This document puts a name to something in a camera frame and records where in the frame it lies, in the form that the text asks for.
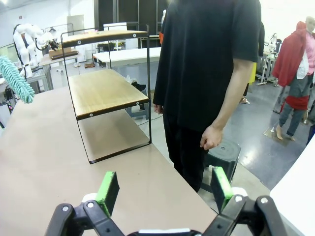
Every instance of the black stool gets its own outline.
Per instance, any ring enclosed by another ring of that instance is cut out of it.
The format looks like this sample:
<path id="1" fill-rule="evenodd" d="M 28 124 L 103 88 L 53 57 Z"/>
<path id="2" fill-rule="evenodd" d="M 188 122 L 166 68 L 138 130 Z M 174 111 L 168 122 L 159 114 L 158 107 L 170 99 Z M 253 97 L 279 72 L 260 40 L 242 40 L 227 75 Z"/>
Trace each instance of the black stool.
<path id="1" fill-rule="evenodd" d="M 227 179 L 231 183 L 238 163 L 241 147 L 232 141 L 223 139 L 221 144 L 206 154 L 205 166 L 221 166 L 224 169 Z M 205 183 L 201 184 L 201 188 L 211 191 L 211 187 Z"/>

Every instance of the wall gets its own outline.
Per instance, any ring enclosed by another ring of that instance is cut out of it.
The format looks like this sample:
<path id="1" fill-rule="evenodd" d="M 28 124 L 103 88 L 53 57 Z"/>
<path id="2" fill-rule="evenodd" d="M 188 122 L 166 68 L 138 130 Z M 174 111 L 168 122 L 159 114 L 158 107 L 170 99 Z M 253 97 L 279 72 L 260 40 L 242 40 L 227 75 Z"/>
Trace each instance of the wall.
<path id="1" fill-rule="evenodd" d="M 260 0 L 260 3 L 266 40 L 274 33 L 284 40 L 296 30 L 299 21 L 305 22 L 307 16 L 315 17 L 313 0 Z"/>
<path id="2" fill-rule="evenodd" d="M 0 47 L 13 43 L 17 24 L 31 23 L 44 29 L 67 23 L 69 15 L 84 15 L 84 27 L 94 27 L 93 0 L 43 0 L 0 12 Z"/>

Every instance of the short sleeve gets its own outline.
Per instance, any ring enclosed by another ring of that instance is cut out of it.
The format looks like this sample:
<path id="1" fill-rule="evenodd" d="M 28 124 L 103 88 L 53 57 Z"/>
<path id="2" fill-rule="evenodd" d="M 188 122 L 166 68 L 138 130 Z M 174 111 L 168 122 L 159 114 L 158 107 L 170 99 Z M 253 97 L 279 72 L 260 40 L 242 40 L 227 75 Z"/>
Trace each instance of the short sleeve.
<path id="1" fill-rule="evenodd" d="M 258 38 L 261 26 L 259 0 L 235 0 L 232 23 L 234 59 L 258 60 Z"/>

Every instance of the cardboard box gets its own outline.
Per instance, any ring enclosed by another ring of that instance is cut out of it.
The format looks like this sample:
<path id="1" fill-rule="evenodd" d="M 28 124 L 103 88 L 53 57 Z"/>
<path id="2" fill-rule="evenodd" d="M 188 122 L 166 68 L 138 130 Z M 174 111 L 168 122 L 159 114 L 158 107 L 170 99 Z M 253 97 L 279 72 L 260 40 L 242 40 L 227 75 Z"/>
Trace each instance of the cardboard box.
<path id="1" fill-rule="evenodd" d="M 71 52 L 71 48 L 65 48 L 64 49 L 64 53 L 70 53 Z M 49 57 L 56 57 L 56 56 L 62 56 L 63 55 L 63 49 L 61 46 L 59 46 L 59 48 L 57 50 L 49 50 Z"/>

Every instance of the red jacket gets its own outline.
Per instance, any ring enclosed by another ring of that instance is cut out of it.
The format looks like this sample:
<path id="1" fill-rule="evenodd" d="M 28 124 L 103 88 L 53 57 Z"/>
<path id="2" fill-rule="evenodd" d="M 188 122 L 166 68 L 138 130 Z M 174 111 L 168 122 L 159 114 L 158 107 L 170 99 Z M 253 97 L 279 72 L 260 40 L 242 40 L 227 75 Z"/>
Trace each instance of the red jacket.
<path id="1" fill-rule="evenodd" d="M 272 75 L 282 87 L 290 85 L 301 64 L 306 46 L 306 24 L 297 23 L 296 31 L 283 41 Z"/>

